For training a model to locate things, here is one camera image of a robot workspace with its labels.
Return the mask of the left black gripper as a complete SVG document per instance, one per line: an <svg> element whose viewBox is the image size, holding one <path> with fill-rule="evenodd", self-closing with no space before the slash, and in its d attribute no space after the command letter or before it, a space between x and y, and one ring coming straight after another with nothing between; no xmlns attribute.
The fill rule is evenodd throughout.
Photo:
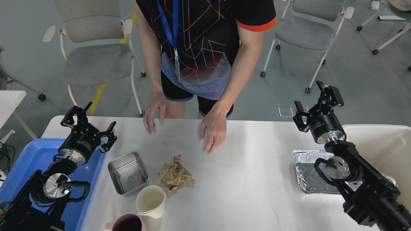
<svg viewBox="0 0 411 231"><path fill-rule="evenodd" d="M114 134L116 121L113 121L103 132L93 125L86 125L88 123L86 112L91 105L90 101L85 108L73 106L60 123L63 127L71 128L72 131L58 149L58 155L78 165L86 164L97 146L101 153L106 153L117 141L117 136ZM75 115L77 116L76 125L74 125ZM101 144L101 138L104 137L107 137L107 142Z"/></svg>

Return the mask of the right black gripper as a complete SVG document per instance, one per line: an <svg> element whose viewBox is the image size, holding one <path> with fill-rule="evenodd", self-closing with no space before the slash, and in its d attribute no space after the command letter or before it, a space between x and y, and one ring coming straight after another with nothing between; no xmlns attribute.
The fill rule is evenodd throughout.
<svg viewBox="0 0 411 231"><path fill-rule="evenodd" d="M317 111L305 112L301 102L294 101L296 113L293 121L299 131L306 133L310 130L317 144L326 144L330 140L339 140L345 136L345 131L334 113L334 107L342 107L345 103L337 87L325 85L322 81L317 81L317 86L320 88Z"/></svg>

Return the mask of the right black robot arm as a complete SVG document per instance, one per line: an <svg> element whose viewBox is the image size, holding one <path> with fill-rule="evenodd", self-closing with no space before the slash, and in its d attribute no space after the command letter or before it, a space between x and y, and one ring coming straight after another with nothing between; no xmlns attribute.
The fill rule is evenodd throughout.
<svg viewBox="0 0 411 231"><path fill-rule="evenodd" d="M308 132L325 151L329 159L318 158L314 169L331 186L338 189L345 202L343 209L358 225L377 225L382 231L409 231L411 216L397 198L400 190L379 173L357 151L336 117L333 108L344 105L339 89L317 81L320 97L307 112L295 101L293 121L301 132Z"/></svg>

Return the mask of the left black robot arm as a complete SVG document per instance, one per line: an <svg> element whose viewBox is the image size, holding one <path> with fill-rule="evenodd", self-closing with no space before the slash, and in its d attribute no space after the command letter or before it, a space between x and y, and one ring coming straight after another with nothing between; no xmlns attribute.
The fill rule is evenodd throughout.
<svg viewBox="0 0 411 231"><path fill-rule="evenodd" d="M46 153L26 146L1 187L2 231L64 231L77 225L99 162L117 140L115 121L105 131L89 123L91 105L66 113L60 124L71 132L58 149L46 139L33 142Z"/></svg>

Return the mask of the person right hand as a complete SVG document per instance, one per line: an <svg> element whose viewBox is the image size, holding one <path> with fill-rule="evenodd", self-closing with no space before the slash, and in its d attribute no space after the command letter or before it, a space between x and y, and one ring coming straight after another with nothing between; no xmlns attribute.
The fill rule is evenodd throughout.
<svg viewBox="0 0 411 231"><path fill-rule="evenodd" d="M145 115L143 118L143 124L149 134L156 132L156 124L154 123L154 115L159 111L159 120L163 122L166 112L166 97L162 90L155 90L151 92Z"/></svg>

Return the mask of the person left hand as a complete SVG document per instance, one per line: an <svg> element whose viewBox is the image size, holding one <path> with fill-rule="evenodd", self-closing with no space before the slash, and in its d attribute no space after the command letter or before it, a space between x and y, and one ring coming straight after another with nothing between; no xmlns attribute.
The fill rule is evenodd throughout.
<svg viewBox="0 0 411 231"><path fill-rule="evenodd" d="M213 153L225 141L227 133L226 112L211 110L206 116L198 114L201 119L200 139L206 137L204 151Z"/></svg>

